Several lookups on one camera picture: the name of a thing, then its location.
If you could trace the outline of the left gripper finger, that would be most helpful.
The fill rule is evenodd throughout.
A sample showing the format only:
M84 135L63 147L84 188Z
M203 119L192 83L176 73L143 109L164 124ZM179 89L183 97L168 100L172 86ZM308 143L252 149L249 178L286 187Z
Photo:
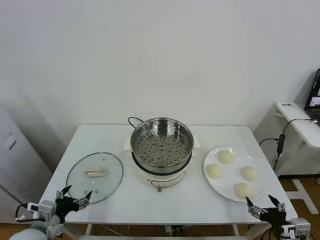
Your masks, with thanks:
M64 187L61 191L57 191L56 192L56 199L63 199L65 194L68 193L68 191L70 190L70 188L72 187L72 185L68 185L66 187Z
M76 204L79 208L86 208L90 204L92 191L90 191L85 197L76 200Z

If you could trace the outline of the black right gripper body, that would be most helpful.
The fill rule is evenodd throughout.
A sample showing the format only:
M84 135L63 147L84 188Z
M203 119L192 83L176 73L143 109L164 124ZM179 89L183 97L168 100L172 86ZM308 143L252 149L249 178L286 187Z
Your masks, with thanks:
M270 224L287 224L287 211L279 211L276 207L261 208L259 219Z

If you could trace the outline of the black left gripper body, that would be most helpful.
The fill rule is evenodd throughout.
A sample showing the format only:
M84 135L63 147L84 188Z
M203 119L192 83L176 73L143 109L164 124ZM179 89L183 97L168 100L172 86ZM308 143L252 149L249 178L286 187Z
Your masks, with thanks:
M61 222L65 221L66 216L70 212L77 212L79 210L79 204L75 203L74 200L76 199L69 196L55 199L55 214L59 217Z

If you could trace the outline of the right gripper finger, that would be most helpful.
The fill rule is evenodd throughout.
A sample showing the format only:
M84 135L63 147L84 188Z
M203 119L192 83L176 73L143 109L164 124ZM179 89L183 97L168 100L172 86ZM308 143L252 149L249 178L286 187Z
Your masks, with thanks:
M263 209L254 205L248 196L246 196L245 199L248 206L248 212L251 215L261 215L263 213Z
M272 202L272 204L280 211L286 211L285 209L285 204L281 203L276 197L272 196L272 195L268 195L270 201Z

